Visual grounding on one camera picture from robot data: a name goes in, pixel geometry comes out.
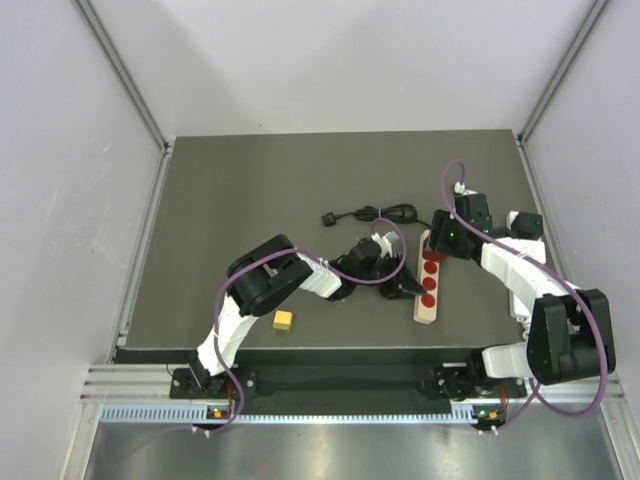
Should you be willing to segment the yellow USB charger plug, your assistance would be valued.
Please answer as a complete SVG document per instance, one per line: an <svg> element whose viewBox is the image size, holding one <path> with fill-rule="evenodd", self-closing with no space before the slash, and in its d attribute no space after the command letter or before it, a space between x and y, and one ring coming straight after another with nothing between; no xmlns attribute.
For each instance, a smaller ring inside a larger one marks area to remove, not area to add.
<svg viewBox="0 0 640 480"><path fill-rule="evenodd" d="M279 331L289 332L293 325L293 313L284 310L277 310L274 314L272 326Z"/></svg>

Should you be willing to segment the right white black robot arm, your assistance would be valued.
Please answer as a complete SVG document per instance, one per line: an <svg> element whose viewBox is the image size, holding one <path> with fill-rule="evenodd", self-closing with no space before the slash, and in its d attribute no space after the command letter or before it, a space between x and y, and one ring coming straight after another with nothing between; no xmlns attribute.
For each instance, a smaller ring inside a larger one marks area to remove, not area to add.
<svg viewBox="0 0 640 480"><path fill-rule="evenodd" d="M522 308L522 341L476 349L466 380L487 396L504 378L525 377L554 385L611 374L616 355L607 296L584 290L546 265L544 223L537 213L512 211L506 224L493 224L485 195L457 194L454 212L438 209L426 252L472 260L508 290Z"/></svg>

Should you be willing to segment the red koi fish adapter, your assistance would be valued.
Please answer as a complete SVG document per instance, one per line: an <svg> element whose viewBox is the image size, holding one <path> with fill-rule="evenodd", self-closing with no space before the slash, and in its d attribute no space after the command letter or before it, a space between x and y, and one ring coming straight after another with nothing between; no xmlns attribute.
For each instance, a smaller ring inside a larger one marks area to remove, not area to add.
<svg viewBox="0 0 640 480"><path fill-rule="evenodd" d="M423 252L423 259L425 261L431 261L431 262L435 262L435 263L443 263L447 260L447 256L439 253L439 252L435 252L435 251L424 251Z"/></svg>

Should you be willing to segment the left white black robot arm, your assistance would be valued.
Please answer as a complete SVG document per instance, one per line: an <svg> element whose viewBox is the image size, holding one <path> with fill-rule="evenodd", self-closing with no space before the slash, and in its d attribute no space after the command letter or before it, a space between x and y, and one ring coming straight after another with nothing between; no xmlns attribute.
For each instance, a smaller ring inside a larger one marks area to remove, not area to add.
<svg viewBox="0 0 640 480"><path fill-rule="evenodd" d="M374 286L387 299L425 294L421 281L407 269L404 254L394 251L403 243L394 232L374 233L347 254L324 260L277 235L237 259L216 295L210 333L188 360L194 387L205 396L220 394L226 370L255 322L298 290L328 301L345 299L358 285Z"/></svg>

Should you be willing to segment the white red power strip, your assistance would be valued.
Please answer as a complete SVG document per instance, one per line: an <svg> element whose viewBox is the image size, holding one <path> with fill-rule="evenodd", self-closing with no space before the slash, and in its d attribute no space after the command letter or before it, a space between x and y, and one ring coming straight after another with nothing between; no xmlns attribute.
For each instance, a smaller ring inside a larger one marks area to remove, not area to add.
<svg viewBox="0 0 640 480"><path fill-rule="evenodd" d="M416 297L413 319L421 324L431 324L437 318L439 276L444 263L435 263L423 259L423 252L431 251L428 245L430 233L429 229L425 230L421 234L419 242L420 252L416 277L422 282L427 293Z"/></svg>

